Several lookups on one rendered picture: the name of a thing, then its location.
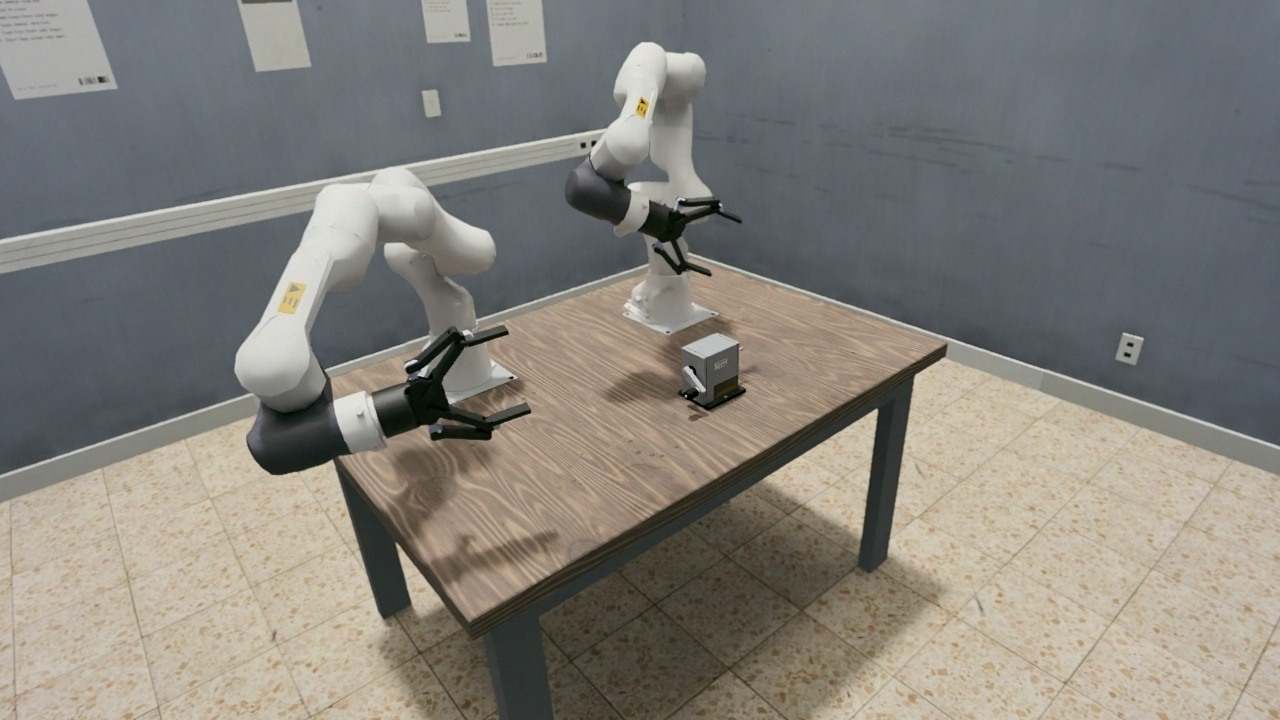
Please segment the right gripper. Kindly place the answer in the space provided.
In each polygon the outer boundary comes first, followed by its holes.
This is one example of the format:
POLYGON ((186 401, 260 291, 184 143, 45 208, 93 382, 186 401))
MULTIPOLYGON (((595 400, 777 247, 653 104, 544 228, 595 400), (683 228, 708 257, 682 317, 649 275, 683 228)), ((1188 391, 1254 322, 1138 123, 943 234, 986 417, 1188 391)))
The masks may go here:
POLYGON ((451 325, 433 345, 429 345, 417 357, 404 363, 410 380, 371 392, 372 405, 384 436, 388 438, 428 425, 430 439, 492 439, 492 430, 498 430, 502 423, 531 414, 529 404, 518 404, 489 416, 453 407, 445 396, 443 378, 465 347, 481 345, 490 340, 509 334, 506 324, 486 331, 471 333, 457 331, 451 325), (456 342, 454 342, 456 341, 456 342), (452 343, 452 345, 451 345, 452 343), (426 377, 419 375, 448 346, 442 360, 426 377), (462 421, 472 427, 442 425, 439 418, 462 421))

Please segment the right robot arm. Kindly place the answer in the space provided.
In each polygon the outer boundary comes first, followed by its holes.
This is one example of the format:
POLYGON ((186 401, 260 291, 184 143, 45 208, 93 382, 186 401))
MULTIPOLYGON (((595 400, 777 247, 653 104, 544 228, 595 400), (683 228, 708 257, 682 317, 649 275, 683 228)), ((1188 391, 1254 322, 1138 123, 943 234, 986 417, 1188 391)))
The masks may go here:
POLYGON ((333 400, 308 338, 325 293, 361 284, 376 243, 422 299, 430 325, 424 348, 451 325, 480 332, 472 296, 448 275, 490 269, 497 249, 486 231, 448 215, 401 167, 380 170, 371 184, 326 186, 262 320, 236 355, 241 386, 260 398, 246 443, 274 477, 388 448, 372 397, 362 391, 333 400))

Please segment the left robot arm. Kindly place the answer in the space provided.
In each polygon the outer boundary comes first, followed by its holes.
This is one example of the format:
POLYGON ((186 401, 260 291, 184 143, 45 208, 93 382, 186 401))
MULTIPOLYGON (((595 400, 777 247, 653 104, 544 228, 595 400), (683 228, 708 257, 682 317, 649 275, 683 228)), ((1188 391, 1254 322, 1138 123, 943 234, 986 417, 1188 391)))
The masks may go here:
MULTIPOLYGON (((564 186, 570 206, 611 222, 614 236, 623 237, 646 222, 649 200, 675 208, 677 197, 712 196, 691 161, 690 102, 701 92, 705 74, 704 63, 695 54, 664 53, 657 44, 634 47, 614 85, 614 101, 623 111, 570 173, 564 186), (640 182, 625 187, 625 178, 648 156, 650 122, 652 161, 668 173, 669 183, 640 182)), ((677 275, 652 249, 658 240, 643 236, 650 269, 625 309, 646 324, 687 322, 694 315, 690 274, 677 275)))

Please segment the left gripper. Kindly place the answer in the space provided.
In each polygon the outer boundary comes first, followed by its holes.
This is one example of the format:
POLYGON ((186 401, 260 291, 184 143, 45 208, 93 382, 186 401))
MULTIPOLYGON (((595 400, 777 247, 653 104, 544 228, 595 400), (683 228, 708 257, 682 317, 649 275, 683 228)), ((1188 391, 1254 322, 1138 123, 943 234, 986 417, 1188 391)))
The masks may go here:
POLYGON ((698 266, 696 264, 692 263, 687 261, 685 263, 684 255, 678 249, 678 243, 676 240, 681 237, 687 223, 696 220, 701 217, 708 217, 714 213, 717 213, 721 217, 728 218, 732 222, 737 222, 740 224, 742 223, 742 220, 740 219, 740 217, 736 217, 730 211, 724 211, 724 208, 721 205, 721 200, 717 199, 717 196, 698 197, 698 199, 677 197, 676 201, 677 202, 675 208, 666 208, 659 202, 649 200, 649 213, 646 217, 646 222, 643 224, 641 228, 637 229, 637 232, 652 236, 658 240, 657 243, 652 245, 652 249, 654 250, 654 252, 664 258, 666 263, 669 264, 669 266, 677 273, 677 275, 681 275, 682 272, 689 273, 692 270, 703 275, 710 277, 712 273, 709 269, 704 266, 698 266), (684 208, 699 208, 699 209, 692 211, 680 213, 678 210, 684 208), (672 243, 672 247, 675 249, 675 252, 678 258, 680 263, 678 265, 666 252, 662 245, 666 242, 672 243))

